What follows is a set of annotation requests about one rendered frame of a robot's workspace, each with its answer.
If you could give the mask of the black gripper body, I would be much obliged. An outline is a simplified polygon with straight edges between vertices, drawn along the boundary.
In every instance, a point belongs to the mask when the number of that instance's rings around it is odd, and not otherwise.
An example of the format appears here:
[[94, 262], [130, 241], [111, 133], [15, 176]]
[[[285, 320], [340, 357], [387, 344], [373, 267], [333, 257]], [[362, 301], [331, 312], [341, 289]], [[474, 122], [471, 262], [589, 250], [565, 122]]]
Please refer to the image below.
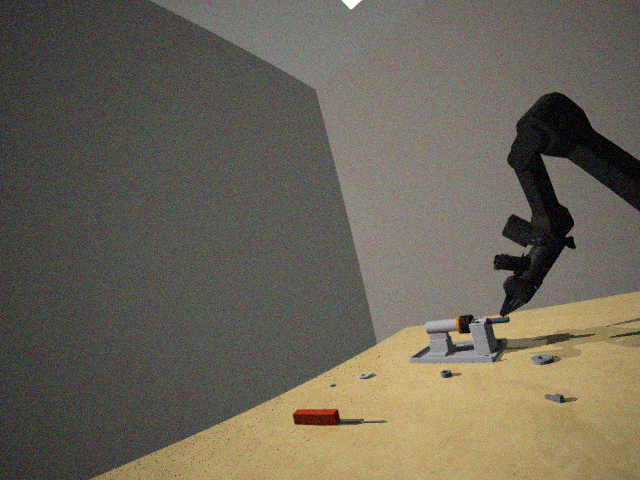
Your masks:
[[524, 300], [530, 301], [536, 292], [535, 286], [536, 289], [541, 287], [542, 280], [554, 263], [537, 256], [531, 251], [525, 255], [524, 259], [520, 274], [507, 277], [502, 286], [505, 286], [509, 291], [514, 292]]

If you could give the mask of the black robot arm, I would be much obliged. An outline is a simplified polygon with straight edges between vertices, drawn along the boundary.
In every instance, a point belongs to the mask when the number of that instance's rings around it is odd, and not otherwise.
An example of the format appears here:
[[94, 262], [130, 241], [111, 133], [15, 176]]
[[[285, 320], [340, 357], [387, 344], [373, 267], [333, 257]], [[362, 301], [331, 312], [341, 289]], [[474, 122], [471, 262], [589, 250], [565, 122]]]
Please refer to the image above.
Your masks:
[[564, 94], [544, 94], [517, 121], [507, 162], [532, 210], [530, 222], [511, 215], [502, 235], [555, 263], [565, 246], [575, 249], [574, 226], [559, 204], [541, 154], [567, 158], [640, 211], [640, 160], [597, 133], [585, 112]]

